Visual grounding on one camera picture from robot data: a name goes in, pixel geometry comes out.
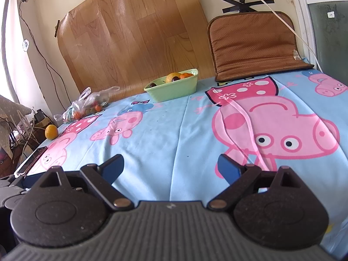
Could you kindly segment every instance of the window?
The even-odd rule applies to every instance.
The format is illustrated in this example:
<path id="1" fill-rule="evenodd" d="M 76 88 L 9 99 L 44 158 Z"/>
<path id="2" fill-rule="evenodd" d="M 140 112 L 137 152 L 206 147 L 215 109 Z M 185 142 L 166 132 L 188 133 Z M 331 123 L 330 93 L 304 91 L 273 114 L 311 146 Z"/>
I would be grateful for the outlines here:
<path id="1" fill-rule="evenodd" d="M 5 5 L 5 0 L 0 0 L 0 29 L 2 26 L 2 14 L 3 14 L 4 5 Z M 13 98 L 11 97 L 11 93 L 7 86 L 5 70 L 2 64 L 1 46 L 0 46 L 0 95 L 13 101 Z"/>

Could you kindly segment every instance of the pink pig face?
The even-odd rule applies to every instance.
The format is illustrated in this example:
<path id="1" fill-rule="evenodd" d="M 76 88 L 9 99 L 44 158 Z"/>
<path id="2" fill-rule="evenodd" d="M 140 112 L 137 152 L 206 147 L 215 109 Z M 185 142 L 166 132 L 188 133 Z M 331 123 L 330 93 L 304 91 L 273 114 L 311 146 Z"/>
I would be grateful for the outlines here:
<path id="1" fill-rule="evenodd" d="M 67 159 L 66 147 L 76 138 L 77 133 L 68 132 L 48 145 L 48 149 L 35 163 L 28 175 L 45 172 L 52 166 L 62 166 Z"/>
<path id="2" fill-rule="evenodd" d="M 309 80 L 318 83 L 315 92 L 327 97 L 339 95 L 347 90 L 347 86 L 326 74 L 313 74 Z"/>
<path id="3" fill-rule="evenodd" d="M 274 159 L 316 158 L 339 146 L 333 122 L 299 114 L 296 105 L 281 96 L 250 97 L 223 106 L 212 127 L 232 159 L 244 165 L 249 154 L 260 155 L 270 170 L 277 169 Z"/>
<path id="4" fill-rule="evenodd" d="M 140 123 L 143 118 L 142 112 L 127 112 L 116 118 L 113 118 L 106 128 L 97 131 L 91 136 L 91 140 L 101 140 L 108 136 L 110 137 L 110 144 L 115 145 L 118 142 L 119 135 L 122 134 L 124 138 L 129 138 L 132 135 L 132 129 Z"/>

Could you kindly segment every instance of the green basket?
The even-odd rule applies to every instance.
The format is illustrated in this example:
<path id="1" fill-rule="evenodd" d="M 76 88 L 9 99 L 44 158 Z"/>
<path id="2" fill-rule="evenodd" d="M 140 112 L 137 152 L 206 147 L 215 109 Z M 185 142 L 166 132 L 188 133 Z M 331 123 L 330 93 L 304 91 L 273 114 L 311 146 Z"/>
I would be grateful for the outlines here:
<path id="1" fill-rule="evenodd" d="M 151 82 L 157 86 L 149 87 L 149 83 L 144 90 L 150 94 L 155 102 L 164 102 L 195 93 L 197 89 L 198 70 L 189 69 L 180 73 L 191 73 L 193 76 L 168 83 L 164 83 L 167 76 L 160 77 Z"/>

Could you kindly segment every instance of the plastic bag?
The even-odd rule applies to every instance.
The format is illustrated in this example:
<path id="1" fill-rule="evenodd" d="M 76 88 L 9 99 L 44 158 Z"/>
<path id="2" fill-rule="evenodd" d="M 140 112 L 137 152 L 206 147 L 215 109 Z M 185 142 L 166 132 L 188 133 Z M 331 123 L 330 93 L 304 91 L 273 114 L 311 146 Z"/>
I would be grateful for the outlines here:
<path id="1" fill-rule="evenodd" d="M 69 124 L 83 117 L 100 112 L 108 104 L 110 97 L 119 90 L 119 86 L 114 86 L 106 90 L 91 93 L 91 88 L 88 87 L 82 92 L 77 101 L 71 103 L 71 106 L 63 115 L 55 115 L 54 119 L 56 121 L 63 120 L 65 124 Z"/>

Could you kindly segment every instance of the white label tag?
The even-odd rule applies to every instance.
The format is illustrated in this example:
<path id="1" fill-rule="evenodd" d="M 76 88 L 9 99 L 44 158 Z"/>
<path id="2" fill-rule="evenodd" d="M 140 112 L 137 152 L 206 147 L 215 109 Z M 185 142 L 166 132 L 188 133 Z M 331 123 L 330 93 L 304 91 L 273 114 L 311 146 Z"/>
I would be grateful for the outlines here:
<path id="1" fill-rule="evenodd" d="M 328 12 L 328 18 L 332 19 L 335 17 L 335 12 Z"/>

